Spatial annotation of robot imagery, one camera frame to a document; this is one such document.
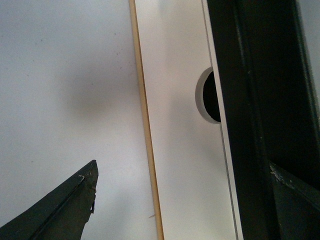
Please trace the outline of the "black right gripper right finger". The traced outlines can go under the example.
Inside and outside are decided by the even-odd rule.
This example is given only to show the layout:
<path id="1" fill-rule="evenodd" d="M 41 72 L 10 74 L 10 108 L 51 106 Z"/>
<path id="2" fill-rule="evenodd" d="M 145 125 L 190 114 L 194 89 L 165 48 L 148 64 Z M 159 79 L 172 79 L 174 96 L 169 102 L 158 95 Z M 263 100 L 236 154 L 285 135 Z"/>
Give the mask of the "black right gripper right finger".
<path id="1" fill-rule="evenodd" d="M 269 163 L 282 240 L 320 238 L 320 191 Z"/>

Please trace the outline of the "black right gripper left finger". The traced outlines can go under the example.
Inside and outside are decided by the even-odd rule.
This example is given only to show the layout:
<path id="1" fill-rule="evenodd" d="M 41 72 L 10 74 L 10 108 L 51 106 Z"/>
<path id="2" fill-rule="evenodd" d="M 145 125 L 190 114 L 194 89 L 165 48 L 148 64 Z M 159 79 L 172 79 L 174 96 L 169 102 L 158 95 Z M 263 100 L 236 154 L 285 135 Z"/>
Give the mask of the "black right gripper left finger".
<path id="1" fill-rule="evenodd" d="M 2 240 L 79 240 L 95 211 L 98 165 L 90 161 L 0 228 Z"/>

